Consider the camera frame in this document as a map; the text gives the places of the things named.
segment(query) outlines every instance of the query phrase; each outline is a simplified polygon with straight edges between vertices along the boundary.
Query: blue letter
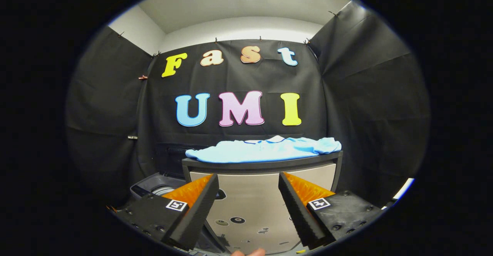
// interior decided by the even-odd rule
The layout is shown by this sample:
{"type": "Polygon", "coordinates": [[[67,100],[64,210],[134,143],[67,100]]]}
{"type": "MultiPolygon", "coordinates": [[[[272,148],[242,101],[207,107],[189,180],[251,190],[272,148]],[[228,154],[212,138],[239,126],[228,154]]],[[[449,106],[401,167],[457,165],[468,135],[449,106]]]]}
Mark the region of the blue letter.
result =
{"type": "Polygon", "coordinates": [[[287,64],[291,66],[296,66],[298,64],[298,61],[294,61],[291,56],[294,56],[294,52],[291,52],[289,48],[284,47],[278,49],[278,52],[280,52],[280,55],[282,55],[282,60],[287,64]]]}
{"type": "Polygon", "coordinates": [[[193,127],[202,124],[207,116],[207,99],[211,97],[209,93],[199,93],[195,98],[199,101],[199,114],[197,117],[188,116],[188,101],[192,100],[190,95],[176,97],[176,119],[183,126],[193,127]]]}

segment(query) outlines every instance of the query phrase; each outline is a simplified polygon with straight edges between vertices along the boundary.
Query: yellow letter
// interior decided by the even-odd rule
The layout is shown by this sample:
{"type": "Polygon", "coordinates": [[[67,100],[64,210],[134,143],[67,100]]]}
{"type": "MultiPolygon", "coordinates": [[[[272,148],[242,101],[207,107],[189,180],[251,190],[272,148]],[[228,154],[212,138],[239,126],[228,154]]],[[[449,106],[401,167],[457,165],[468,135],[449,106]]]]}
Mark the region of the yellow letter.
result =
{"type": "Polygon", "coordinates": [[[202,66],[209,66],[211,64],[217,65],[224,61],[222,58],[222,52],[218,49],[208,51],[203,56],[204,58],[200,61],[200,65],[202,66]]]}
{"type": "Polygon", "coordinates": [[[177,69],[181,65],[181,59],[186,59],[187,54],[184,52],[183,54],[177,54],[176,56],[168,56],[166,59],[166,67],[164,68],[164,73],[161,75],[161,77],[168,77],[172,76],[176,73],[174,68],[176,67],[177,69]]]}
{"type": "Polygon", "coordinates": [[[241,49],[240,60],[243,63],[256,63],[260,61],[260,48],[257,46],[246,46],[241,49]]]}
{"type": "Polygon", "coordinates": [[[296,93],[283,93],[280,98],[284,100],[285,118],[282,121],[284,126],[298,126],[301,119],[298,118],[298,99],[296,93]]]}

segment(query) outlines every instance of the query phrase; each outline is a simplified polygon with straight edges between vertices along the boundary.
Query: fingertip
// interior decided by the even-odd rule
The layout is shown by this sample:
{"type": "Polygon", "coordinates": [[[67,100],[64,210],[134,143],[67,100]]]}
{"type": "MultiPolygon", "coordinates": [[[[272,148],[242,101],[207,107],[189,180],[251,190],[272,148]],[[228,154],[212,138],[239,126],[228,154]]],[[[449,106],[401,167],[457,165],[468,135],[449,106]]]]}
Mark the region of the fingertip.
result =
{"type": "Polygon", "coordinates": [[[265,249],[259,248],[259,249],[255,250],[254,252],[252,252],[248,256],[265,256],[265,249]]]}
{"type": "Polygon", "coordinates": [[[243,254],[241,251],[239,250],[236,250],[234,251],[231,256],[245,256],[245,254],[243,254]]]}

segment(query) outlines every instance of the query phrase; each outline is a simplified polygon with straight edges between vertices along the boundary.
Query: black fabric curtain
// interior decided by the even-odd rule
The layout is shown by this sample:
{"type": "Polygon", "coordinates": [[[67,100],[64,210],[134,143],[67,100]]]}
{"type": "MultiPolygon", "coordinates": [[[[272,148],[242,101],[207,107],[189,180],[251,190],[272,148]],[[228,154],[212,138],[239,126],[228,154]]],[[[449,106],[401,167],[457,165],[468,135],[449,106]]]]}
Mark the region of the black fabric curtain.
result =
{"type": "Polygon", "coordinates": [[[349,189],[380,207],[416,173],[430,119],[428,93],[412,52],[380,17],[355,3],[308,45],[231,40],[152,57],[105,27],[80,59],[66,114],[74,162],[87,184],[114,205],[125,202],[135,182],[158,171],[179,172],[169,163],[180,157],[178,150],[281,135],[340,141],[344,157],[338,191],[349,189]],[[241,62],[246,46],[259,47],[258,62],[241,62]],[[278,52],[283,47],[294,52],[295,66],[283,61],[278,52]],[[204,53],[212,50],[221,51],[224,61],[201,65],[204,53]],[[167,59],[183,53],[187,57],[176,73],[162,77],[167,59]],[[148,79],[139,80],[142,75],[148,79]],[[264,124],[245,124],[247,113],[241,125],[220,126],[218,95],[228,91],[240,102],[249,91],[261,91],[264,124]],[[182,126],[175,98],[192,96],[187,110],[194,117],[199,93],[210,94],[206,119],[182,126]],[[300,95],[298,126],[282,124],[283,93],[300,95]]]}
{"type": "Polygon", "coordinates": [[[97,195],[113,205],[143,179],[137,162],[139,77],[152,58],[109,27],[80,58],[67,93],[65,116],[72,159],[97,195]]]}
{"type": "Polygon", "coordinates": [[[421,68],[374,13],[350,2],[310,40],[319,60],[328,135],[343,145],[338,191],[384,206],[424,156],[430,109],[421,68]]]}
{"type": "Polygon", "coordinates": [[[231,40],[183,47],[156,57],[149,72],[143,95],[139,120],[150,125],[155,143],[216,145],[222,140],[265,140],[275,135],[293,138],[320,139],[326,135],[326,110],[322,79],[316,59],[304,44],[276,40],[231,40]],[[247,46],[259,47],[261,59],[256,63],[242,63],[241,50],[247,46]],[[294,52],[296,66],[287,65],[278,49],[288,47],[294,52]],[[203,54],[222,52],[223,62],[202,66],[203,54]],[[162,77],[167,58],[186,53],[176,73],[162,77]],[[223,102],[220,93],[233,92],[240,103],[249,91],[261,91],[260,110],[265,122],[250,126],[236,121],[232,126],[220,126],[223,102]],[[205,121],[198,126],[182,126],[176,117],[177,96],[190,95],[188,114],[197,116],[199,93],[209,93],[205,121]],[[301,124],[285,126],[285,102],[280,95],[296,93],[298,117],[301,124]]]}

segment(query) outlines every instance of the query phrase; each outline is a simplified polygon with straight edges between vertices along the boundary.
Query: white wall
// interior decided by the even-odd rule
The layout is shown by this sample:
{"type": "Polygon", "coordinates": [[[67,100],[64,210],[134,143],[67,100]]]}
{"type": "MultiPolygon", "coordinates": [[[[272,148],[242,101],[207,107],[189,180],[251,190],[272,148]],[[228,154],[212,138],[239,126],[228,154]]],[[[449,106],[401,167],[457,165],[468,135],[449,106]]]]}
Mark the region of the white wall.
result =
{"type": "Polygon", "coordinates": [[[322,25],[280,17],[235,17],[196,24],[168,33],[159,51],[201,43],[238,39],[286,40],[303,43],[312,38],[322,25]]]}
{"type": "Polygon", "coordinates": [[[122,37],[148,54],[157,54],[166,36],[138,5],[111,21],[108,26],[117,33],[125,32],[122,37]]]}

